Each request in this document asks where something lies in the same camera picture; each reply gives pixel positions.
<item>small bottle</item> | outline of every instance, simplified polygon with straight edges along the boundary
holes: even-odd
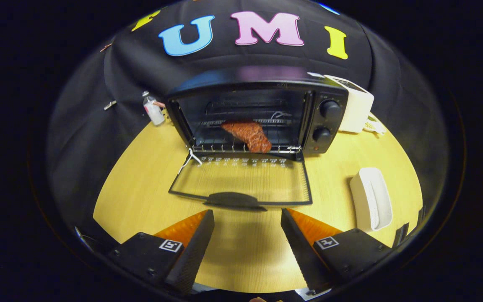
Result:
[[[146,110],[146,113],[152,120],[152,123],[155,126],[161,125],[165,121],[165,117],[161,114],[161,108],[158,105],[154,104],[156,100],[152,96],[150,96],[148,91],[143,92],[143,107]]]

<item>oven knob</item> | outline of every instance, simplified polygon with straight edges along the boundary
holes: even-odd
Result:
[[[335,101],[323,101],[320,105],[320,114],[331,121],[340,120],[342,109]]]
[[[314,130],[312,138],[317,143],[329,143],[331,140],[331,132],[327,128],[318,128]]]

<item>wooden table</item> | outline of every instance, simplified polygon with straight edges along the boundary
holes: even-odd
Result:
[[[306,287],[280,227],[280,208],[248,212],[212,208],[167,191],[187,156],[172,124],[149,124],[128,146],[98,196],[94,219],[122,243],[137,232],[154,234],[197,212],[213,209],[215,229],[196,282],[238,292]],[[338,133],[327,153],[305,157],[312,205],[295,210],[347,231],[356,227],[349,180],[363,167],[379,168],[389,189],[393,221],[370,235],[392,246],[395,232],[417,224],[422,208],[415,170],[394,136]]]

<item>piece of meat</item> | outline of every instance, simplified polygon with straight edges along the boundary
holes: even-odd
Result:
[[[272,148],[262,126],[253,120],[227,120],[221,128],[246,143],[250,152],[267,153]]]

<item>black fabric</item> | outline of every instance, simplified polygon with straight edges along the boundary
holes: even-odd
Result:
[[[363,27],[372,49],[372,113],[411,160],[428,209],[439,200],[447,175],[449,138],[437,96],[422,74],[389,42]]]
[[[275,41],[237,46],[238,23],[230,15],[238,11],[254,11],[267,21],[278,12],[299,15],[305,46]],[[190,21],[207,15],[215,19],[211,21],[213,40],[206,48],[183,57],[165,53],[158,37],[161,31],[184,24],[182,40],[196,40],[197,31]],[[224,0],[221,5],[184,1],[161,9],[153,21],[132,32],[134,25],[98,46],[75,71],[54,107],[47,140],[48,176],[54,199],[70,226],[113,244],[107,233],[98,232],[92,214],[111,169],[150,122],[142,108],[144,90],[162,98],[200,72],[242,65],[303,66],[368,89],[374,94],[373,113],[395,135],[416,169],[424,202],[433,204],[438,199],[449,155],[435,94],[401,54],[353,19],[310,1]],[[327,54],[330,37],[324,26],[345,32],[347,60]],[[110,42],[113,45],[100,52]],[[117,104],[104,111],[113,100]]]

